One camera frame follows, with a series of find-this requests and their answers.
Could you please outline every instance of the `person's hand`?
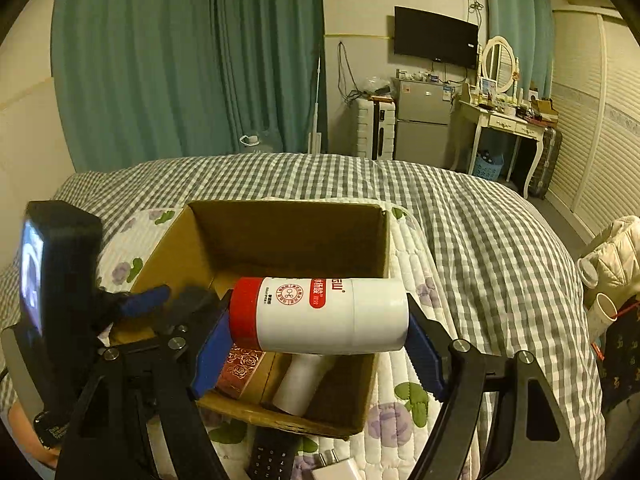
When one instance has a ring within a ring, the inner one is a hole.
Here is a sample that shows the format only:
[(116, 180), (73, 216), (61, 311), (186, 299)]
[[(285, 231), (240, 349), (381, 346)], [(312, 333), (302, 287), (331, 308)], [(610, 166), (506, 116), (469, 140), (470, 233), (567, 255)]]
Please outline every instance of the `person's hand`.
[(8, 419), (16, 442), (38, 462), (55, 469), (58, 465), (60, 450), (43, 447), (17, 400), (9, 409)]

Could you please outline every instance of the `white mirror frame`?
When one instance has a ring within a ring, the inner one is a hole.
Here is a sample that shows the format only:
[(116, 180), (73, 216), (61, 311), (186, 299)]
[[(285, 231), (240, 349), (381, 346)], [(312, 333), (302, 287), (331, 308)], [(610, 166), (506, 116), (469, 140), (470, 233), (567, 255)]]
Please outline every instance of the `white mirror frame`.
[(503, 46), (504, 49), (509, 54), (509, 58), (511, 59), (511, 78), (504, 86), (500, 86), (497, 88), (498, 94), (504, 94), (511, 86), (513, 85), (513, 73), (517, 71), (516, 67), (516, 57), (513, 55), (513, 49), (509, 42), (503, 38), (502, 36), (494, 36), (489, 41), (486, 42), (486, 47), (484, 48), (484, 52), (482, 53), (482, 77), (488, 78), (489, 71), (487, 65), (487, 58), (489, 54), (493, 51), (494, 46), (500, 45)]

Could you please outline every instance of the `teal curtain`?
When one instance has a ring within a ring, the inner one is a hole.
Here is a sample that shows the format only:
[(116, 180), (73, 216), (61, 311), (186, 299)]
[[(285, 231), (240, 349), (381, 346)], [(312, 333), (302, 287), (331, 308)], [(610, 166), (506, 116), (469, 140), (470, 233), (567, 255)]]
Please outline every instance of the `teal curtain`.
[(554, 19), (551, 0), (488, 0), (489, 37), (503, 36), (520, 59), (519, 88), (533, 81), (540, 97), (551, 93)]
[(322, 0), (212, 0), (212, 8), (234, 135), (277, 136), (285, 151), (306, 151), (324, 45)]
[(51, 65), (78, 171), (306, 146), (321, 0), (55, 0)]

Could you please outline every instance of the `power adapter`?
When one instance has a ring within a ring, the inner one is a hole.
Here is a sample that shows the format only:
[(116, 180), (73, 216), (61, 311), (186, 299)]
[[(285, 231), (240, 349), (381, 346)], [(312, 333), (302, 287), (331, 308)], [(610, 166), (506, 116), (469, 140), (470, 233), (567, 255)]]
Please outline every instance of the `power adapter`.
[(358, 466), (353, 458), (338, 460), (335, 451), (331, 450), (332, 462), (327, 465), (324, 456), (320, 454), (322, 464), (318, 469), (313, 469), (311, 476), (314, 480), (360, 480)]

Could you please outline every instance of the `red bottle cap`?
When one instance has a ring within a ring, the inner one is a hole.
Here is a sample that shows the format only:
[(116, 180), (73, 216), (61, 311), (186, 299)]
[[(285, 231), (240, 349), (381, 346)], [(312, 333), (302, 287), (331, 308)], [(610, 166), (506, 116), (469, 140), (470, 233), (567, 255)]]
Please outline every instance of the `red bottle cap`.
[(231, 337), (240, 348), (262, 350), (258, 343), (255, 310), (264, 278), (240, 278), (229, 303)]

